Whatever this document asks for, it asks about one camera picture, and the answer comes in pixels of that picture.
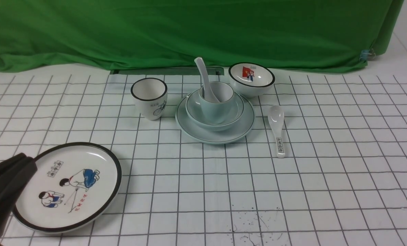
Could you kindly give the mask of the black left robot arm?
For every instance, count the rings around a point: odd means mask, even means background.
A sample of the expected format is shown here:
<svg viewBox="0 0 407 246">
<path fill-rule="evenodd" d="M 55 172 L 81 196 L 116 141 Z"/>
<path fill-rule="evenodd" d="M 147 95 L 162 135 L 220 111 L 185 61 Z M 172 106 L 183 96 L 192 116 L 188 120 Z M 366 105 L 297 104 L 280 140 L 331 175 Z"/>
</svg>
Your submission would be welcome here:
<svg viewBox="0 0 407 246">
<path fill-rule="evenodd" d="M 35 160 L 24 153 L 0 162 L 0 238 L 16 201 L 36 171 Z"/>
</svg>

